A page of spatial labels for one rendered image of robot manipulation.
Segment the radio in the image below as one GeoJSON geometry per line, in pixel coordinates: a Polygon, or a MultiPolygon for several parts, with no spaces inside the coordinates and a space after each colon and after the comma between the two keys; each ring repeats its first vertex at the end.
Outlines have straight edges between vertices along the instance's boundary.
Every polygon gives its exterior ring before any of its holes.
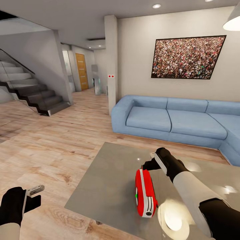
{"type": "Polygon", "coordinates": [[[149,171],[139,169],[136,172],[136,204],[139,215],[142,217],[151,218],[158,207],[158,202],[155,197],[152,178],[149,171]]]}

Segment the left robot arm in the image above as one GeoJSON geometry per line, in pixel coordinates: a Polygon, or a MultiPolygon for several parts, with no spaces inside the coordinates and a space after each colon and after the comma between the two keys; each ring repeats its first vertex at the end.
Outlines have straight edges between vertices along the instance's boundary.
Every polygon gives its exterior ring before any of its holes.
{"type": "Polygon", "coordinates": [[[31,197],[45,189],[38,185],[30,189],[13,188],[8,190],[0,204],[0,240],[19,240],[23,215],[41,206],[41,195],[31,197]]]}

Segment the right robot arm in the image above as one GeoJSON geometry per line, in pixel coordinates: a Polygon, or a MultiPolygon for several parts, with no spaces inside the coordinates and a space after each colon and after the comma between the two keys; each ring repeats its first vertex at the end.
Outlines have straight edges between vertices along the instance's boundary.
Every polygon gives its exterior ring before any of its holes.
{"type": "Polygon", "coordinates": [[[216,240],[240,240],[240,212],[196,178],[181,160],[161,148],[150,153],[143,170],[162,169],[187,206],[201,232],[216,240]]]}

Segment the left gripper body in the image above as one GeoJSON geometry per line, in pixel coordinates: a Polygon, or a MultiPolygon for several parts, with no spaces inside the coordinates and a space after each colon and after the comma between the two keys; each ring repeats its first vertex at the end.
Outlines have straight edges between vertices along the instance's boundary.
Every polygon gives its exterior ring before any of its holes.
{"type": "Polygon", "coordinates": [[[24,213],[29,212],[39,206],[41,206],[41,195],[35,196],[33,198],[29,197],[29,203],[24,209],[24,213]]]}

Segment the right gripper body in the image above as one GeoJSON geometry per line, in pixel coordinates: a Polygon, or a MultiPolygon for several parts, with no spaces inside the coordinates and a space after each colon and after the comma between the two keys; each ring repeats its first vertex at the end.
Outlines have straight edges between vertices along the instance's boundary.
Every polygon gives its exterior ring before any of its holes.
{"type": "MultiPolygon", "coordinates": [[[[153,158],[154,159],[154,158],[153,158]]],[[[151,161],[146,161],[145,162],[145,166],[147,168],[147,171],[149,170],[157,170],[157,169],[161,169],[161,167],[156,166],[153,162],[153,159],[151,161]]]]}

